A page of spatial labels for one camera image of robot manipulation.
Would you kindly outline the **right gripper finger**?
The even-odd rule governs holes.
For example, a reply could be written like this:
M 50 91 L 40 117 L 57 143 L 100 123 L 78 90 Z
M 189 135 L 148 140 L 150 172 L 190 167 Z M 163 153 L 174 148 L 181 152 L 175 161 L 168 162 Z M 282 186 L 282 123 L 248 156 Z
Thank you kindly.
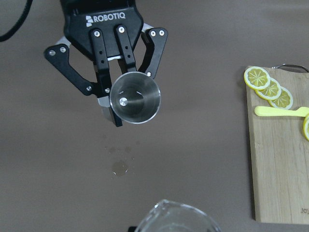
M 137 229 L 136 226 L 130 226 L 127 231 L 128 232 L 135 232 L 136 229 Z

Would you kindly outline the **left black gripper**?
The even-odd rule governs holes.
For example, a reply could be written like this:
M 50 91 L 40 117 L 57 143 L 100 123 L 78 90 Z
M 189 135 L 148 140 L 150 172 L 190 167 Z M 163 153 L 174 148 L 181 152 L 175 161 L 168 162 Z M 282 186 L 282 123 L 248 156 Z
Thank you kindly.
M 89 59 L 93 59 L 97 82 L 84 79 L 69 63 L 69 47 L 59 43 L 44 51 L 45 58 L 80 92 L 94 94 L 115 126 L 122 120 L 110 105 L 112 82 L 108 58 L 120 55 L 123 74 L 141 72 L 154 79 L 168 38 L 165 28 L 143 24 L 134 0 L 62 0 L 64 35 Z M 134 48 L 139 35 L 146 47 L 141 66 L 136 68 Z

